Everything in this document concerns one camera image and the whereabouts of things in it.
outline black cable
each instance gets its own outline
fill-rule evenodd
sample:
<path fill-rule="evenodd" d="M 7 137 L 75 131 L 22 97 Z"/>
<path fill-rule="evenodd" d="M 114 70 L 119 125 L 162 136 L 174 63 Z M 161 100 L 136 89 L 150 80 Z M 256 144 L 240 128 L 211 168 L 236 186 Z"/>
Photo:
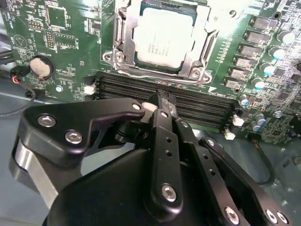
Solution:
<path fill-rule="evenodd" d="M 7 65 L 12 62 L 15 62 L 15 59 L 13 57 L 7 57 L 7 58 L 0 59 L 0 65 Z"/>
<path fill-rule="evenodd" d="M 259 142 L 256 139 L 253 139 L 253 143 L 255 145 L 256 150 L 258 151 L 258 154 L 260 155 L 262 161 L 264 162 L 265 166 L 267 167 L 269 171 L 269 179 L 264 181 L 264 182 L 257 182 L 258 185 L 260 186 L 270 186 L 274 183 L 276 179 L 275 171 L 273 168 L 272 163 L 268 159 L 268 157 L 265 155 L 261 147 L 259 146 Z"/>
<path fill-rule="evenodd" d="M 0 52 L 0 59 L 5 57 L 13 57 L 13 56 L 14 56 L 13 51 L 11 50 Z"/>
<path fill-rule="evenodd" d="M 7 35 L 0 33 L 0 41 L 10 45 L 10 39 Z"/>
<path fill-rule="evenodd" d="M 27 107 L 30 106 L 30 104 L 36 99 L 36 93 L 35 91 L 28 85 L 26 84 L 23 84 L 23 83 L 19 83 L 20 86 L 22 86 L 24 89 L 28 89 L 31 93 L 32 93 L 32 98 L 30 99 L 30 101 L 28 102 L 28 104 L 26 104 L 25 106 L 17 109 L 17 110 L 14 110 L 14 111 L 11 111 L 11 112 L 7 112 L 7 113 L 0 113 L 0 117 L 9 117 L 9 116 L 12 116 L 12 115 L 15 115 L 15 114 L 18 114 L 20 112 L 22 112 L 23 110 L 25 110 Z"/>

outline silver screw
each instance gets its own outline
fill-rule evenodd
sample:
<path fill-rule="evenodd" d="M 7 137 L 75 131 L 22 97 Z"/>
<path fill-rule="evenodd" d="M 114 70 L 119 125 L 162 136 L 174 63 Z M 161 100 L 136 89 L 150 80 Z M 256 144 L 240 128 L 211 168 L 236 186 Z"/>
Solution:
<path fill-rule="evenodd" d="M 277 215 L 280 218 L 280 220 L 282 220 L 283 223 L 288 224 L 288 220 L 286 219 L 286 217 L 281 212 L 278 211 Z"/>
<path fill-rule="evenodd" d="M 169 202 L 174 202 L 176 200 L 177 195 L 175 193 L 175 190 L 171 186 L 163 185 L 161 191 L 164 198 L 166 198 L 166 200 L 168 200 Z"/>
<path fill-rule="evenodd" d="M 73 130 L 73 131 L 68 131 L 65 134 L 65 139 L 71 144 L 77 145 L 83 140 L 83 137 L 79 132 Z"/>
<path fill-rule="evenodd" d="M 207 142 L 211 145 L 214 146 L 214 142 L 212 140 L 207 140 Z"/>
<path fill-rule="evenodd" d="M 286 206 L 287 204 L 288 204 L 287 200 L 285 200 L 285 199 L 282 200 L 282 202 L 281 202 L 281 205 L 282 205 L 282 206 Z"/>
<path fill-rule="evenodd" d="M 272 223 L 274 223 L 274 224 L 277 224 L 277 223 L 278 223 L 277 218 L 275 217 L 275 215 L 274 215 L 270 210 L 266 210 L 265 212 L 266 212 L 266 214 L 268 215 L 269 220 L 270 220 Z"/>
<path fill-rule="evenodd" d="M 227 206 L 225 208 L 225 213 L 226 213 L 226 216 L 227 218 L 235 225 L 238 225 L 239 224 L 239 218 L 238 218 L 238 215 L 237 213 L 232 209 L 230 208 L 229 206 Z"/>
<path fill-rule="evenodd" d="M 63 87 L 62 86 L 56 86 L 55 90 L 60 93 L 60 92 L 63 91 Z"/>
<path fill-rule="evenodd" d="M 133 104 L 133 108 L 136 109 L 136 110 L 140 110 L 141 109 L 141 107 L 139 105 L 137 105 L 137 104 Z"/>
<path fill-rule="evenodd" d="M 275 116 L 275 118 L 279 119 L 279 118 L 282 117 L 282 112 L 281 111 L 275 111 L 274 116 Z"/>
<path fill-rule="evenodd" d="M 186 128 L 189 127 L 188 123 L 185 122 L 185 121 L 182 121 L 181 124 L 182 124 L 184 127 L 186 127 Z"/>
<path fill-rule="evenodd" d="M 193 68 L 190 73 L 192 78 L 198 78 L 201 75 L 201 72 L 198 68 Z"/>
<path fill-rule="evenodd" d="M 161 112 L 161 115 L 163 115 L 165 118 L 168 117 L 168 114 L 166 114 L 165 112 Z"/>
<path fill-rule="evenodd" d="M 115 56 L 116 56 L 117 62 L 122 63 L 124 61 L 124 55 L 122 52 L 116 53 Z"/>
<path fill-rule="evenodd" d="M 49 115 L 42 115 L 38 118 L 38 123 L 44 127 L 53 127 L 56 124 L 56 121 Z"/>

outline motherboard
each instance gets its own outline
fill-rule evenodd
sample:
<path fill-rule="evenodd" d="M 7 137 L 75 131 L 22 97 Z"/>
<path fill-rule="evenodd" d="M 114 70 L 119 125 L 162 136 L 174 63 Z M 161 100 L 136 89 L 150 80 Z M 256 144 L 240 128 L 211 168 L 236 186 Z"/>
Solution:
<path fill-rule="evenodd" d="M 27 72 L 19 79 L 47 97 L 143 102 L 166 89 L 197 129 L 227 139 L 260 133 L 273 144 L 300 136 L 290 122 L 301 113 L 301 0 L 0 5 L 18 70 Z"/>

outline cpu socket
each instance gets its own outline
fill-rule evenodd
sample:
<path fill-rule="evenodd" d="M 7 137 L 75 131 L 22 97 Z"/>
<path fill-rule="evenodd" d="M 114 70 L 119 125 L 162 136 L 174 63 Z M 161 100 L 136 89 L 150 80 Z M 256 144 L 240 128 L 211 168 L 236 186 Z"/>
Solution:
<path fill-rule="evenodd" d="M 210 83 L 206 67 L 218 35 L 211 11 L 185 0 L 115 0 L 113 49 L 103 60 L 130 77 Z"/>

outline green circuit board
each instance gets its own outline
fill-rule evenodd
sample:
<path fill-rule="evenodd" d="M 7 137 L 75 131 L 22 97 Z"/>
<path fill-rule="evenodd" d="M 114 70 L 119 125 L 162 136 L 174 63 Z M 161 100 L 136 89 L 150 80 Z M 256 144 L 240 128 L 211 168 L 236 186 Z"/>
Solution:
<path fill-rule="evenodd" d="M 102 55 L 112 50 L 114 3 L 113 0 L 7 0 L 7 7 L 1 9 L 12 50 L 18 65 L 28 65 L 35 55 L 49 57 L 55 65 L 55 73 L 43 81 L 28 74 L 22 81 L 33 88 L 45 90 L 46 95 L 62 101 L 84 101 L 83 78 L 98 71 L 114 76 L 118 74 L 107 64 Z M 250 24 L 255 16 L 277 22 L 265 31 Z M 295 34 L 290 45 L 281 44 L 276 36 L 282 29 Z M 247 31 L 268 34 L 270 39 L 260 45 L 262 53 L 253 57 L 256 64 L 235 88 L 225 86 L 229 68 L 234 66 L 234 57 L 239 47 L 246 43 Z M 301 113 L 300 85 L 292 81 L 293 75 L 300 75 L 295 69 L 301 57 L 301 1 L 252 0 L 241 15 L 230 25 L 220 30 L 213 48 L 207 72 L 212 75 L 209 84 L 183 85 L 153 79 L 152 82 L 168 86 L 207 93 L 213 96 L 238 99 L 245 94 L 250 104 L 245 108 L 249 115 L 241 128 L 239 137 L 252 131 L 254 116 L 262 113 L 267 120 L 261 134 L 265 142 L 288 142 L 288 122 L 296 113 Z M 282 46 L 286 51 L 284 60 L 275 60 L 268 54 L 272 46 Z M 285 73 L 265 75 L 259 65 L 269 61 Z M 265 81 L 265 88 L 257 90 L 251 83 L 254 77 Z M 282 117 L 275 118 L 274 112 L 281 111 Z"/>

